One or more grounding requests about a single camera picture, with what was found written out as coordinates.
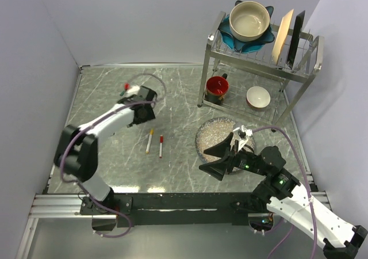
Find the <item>white pen red tip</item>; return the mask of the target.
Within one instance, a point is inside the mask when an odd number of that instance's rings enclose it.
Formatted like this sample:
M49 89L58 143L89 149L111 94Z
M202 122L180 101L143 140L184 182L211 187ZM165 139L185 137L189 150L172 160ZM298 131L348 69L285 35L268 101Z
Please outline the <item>white pen red tip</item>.
M163 143L160 143L159 141L159 158L162 158L163 156Z

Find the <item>white pen yellow tip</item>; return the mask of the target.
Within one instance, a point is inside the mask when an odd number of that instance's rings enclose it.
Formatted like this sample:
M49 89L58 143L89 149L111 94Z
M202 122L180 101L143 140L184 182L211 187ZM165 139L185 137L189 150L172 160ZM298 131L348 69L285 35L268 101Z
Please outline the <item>white pen yellow tip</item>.
M150 134L149 134L148 142L147 142L147 146L146 146L146 150L145 150L145 153L146 153L146 154L149 154L149 152L150 152L150 147L151 147L151 143L152 143L152 138L153 138L153 135L150 135Z

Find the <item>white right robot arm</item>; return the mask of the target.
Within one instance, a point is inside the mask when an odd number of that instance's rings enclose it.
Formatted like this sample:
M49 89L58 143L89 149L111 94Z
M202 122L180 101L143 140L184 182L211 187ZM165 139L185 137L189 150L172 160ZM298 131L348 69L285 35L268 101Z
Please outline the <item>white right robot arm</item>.
M310 190L285 169L286 161L278 147L265 147L259 154L242 149L230 133L222 142L204 150L216 161L199 166L212 177L222 180L234 167L264 176L252 191L252 207L258 212L280 215L313 239L326 258L355 258L367 230L335 215L315 199Z

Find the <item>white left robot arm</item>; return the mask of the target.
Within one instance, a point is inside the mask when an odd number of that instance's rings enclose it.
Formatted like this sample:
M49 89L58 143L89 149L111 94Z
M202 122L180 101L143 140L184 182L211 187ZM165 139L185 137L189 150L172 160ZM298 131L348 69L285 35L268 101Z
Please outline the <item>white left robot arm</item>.
M62 130L53 163L61 179L77 183L102 214L115 210L117 202L112 188L97 174L99 145L124 127L153 120L156 99L157 93L148 87L129 86L122 98L98 118Z

